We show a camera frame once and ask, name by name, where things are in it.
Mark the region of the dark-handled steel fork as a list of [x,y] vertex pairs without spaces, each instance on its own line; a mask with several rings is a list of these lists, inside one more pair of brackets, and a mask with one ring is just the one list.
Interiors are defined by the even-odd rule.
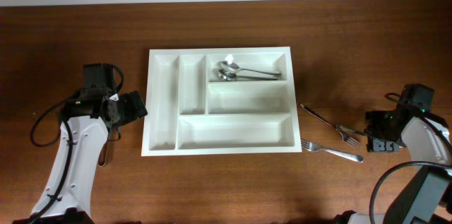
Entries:
[[342,141],[344,141],[349,146],[352,146],[353,148],[357,148],[360,145],[360,142],[353,138],[349,133],[343,131],[342,129],[339,129],[336,125],[330,123],[326,119],[324,119],[319,114],[315,113],[312,109],[307,107],[306,105],[303,105],[302,103],[299,104],[305,111],[307,111],[309,114],[315,116],[316,118],[320,119],[322,122],[326,123],[327,125],[333,127],[341,136]]

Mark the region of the steel tablespoon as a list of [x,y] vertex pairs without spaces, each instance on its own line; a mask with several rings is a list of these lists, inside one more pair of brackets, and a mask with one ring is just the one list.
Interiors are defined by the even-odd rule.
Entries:
[[259,71],[259,70],[254,70],[254,69],[245,69],[243,67],[240,67],[238,64],[234,63],[233,61],[221,61],[220,66],[223,69],[229,71],[230,73],[239,73],[241,71],[250,71],[250,72],[262,73],[262,74],[270,75],[270,76],[281,76],[282,75],[282,73],[279,71],[269,72],[269,71]]

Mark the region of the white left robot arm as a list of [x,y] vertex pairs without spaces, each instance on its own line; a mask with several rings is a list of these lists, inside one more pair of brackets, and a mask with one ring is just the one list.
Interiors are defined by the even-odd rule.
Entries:
[[96,166],[104,145],[120,127],[148,114],[138,91],[75,94],[62,102],[58,151],[30,221],[62,216],[69,209],[90,215]]

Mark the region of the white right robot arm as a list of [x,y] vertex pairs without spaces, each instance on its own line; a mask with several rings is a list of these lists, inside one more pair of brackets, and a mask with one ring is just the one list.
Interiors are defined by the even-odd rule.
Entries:
[[346,211],[334,223],[450,223],[435,214],[438,206],[451,212],[451,150],[447,123],[427,114],[413,117],[401,133],[417,173],[385,213]]

